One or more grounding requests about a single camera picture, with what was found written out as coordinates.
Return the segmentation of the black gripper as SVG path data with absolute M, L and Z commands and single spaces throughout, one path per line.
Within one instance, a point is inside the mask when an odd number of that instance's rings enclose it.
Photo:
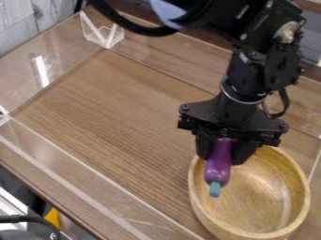
M 195 136 L 195 152 L 201 159 L 211 154 L 215 139 L 231 140 L 231 165 L 242 165 L 256 149 L 264 145 L 278 146 L 280 135 L 288 125 L 279 119 L 290 100 L 286 89 L 278 90 L 283 110 L 268 113 L 264 99 L 256 102 L 232 99 L 224 90 L 208 100 L 184 103 L 179 106 L 177 127 Z

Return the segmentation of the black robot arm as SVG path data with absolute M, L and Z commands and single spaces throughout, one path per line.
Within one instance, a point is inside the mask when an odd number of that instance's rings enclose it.
M 275 93 L 290 106 L 286 87 L 302 74 L 299 43 L 306 19 L 291 0 L 149 0 L 161 24 L 143 26 L 117 13 L 108 0 L 88 0 L 100 14 L 133 33 L 165 37 L 188 28 L 208 28 L 232 46 L 219 94 L 179 106 L 177 127 L 195 136 L 200 158 L 218 139 L 232 140 L 231 163 L 243 164 L 263 145 L 278 146 L 288 125 L 283 112 L 266 106 Z

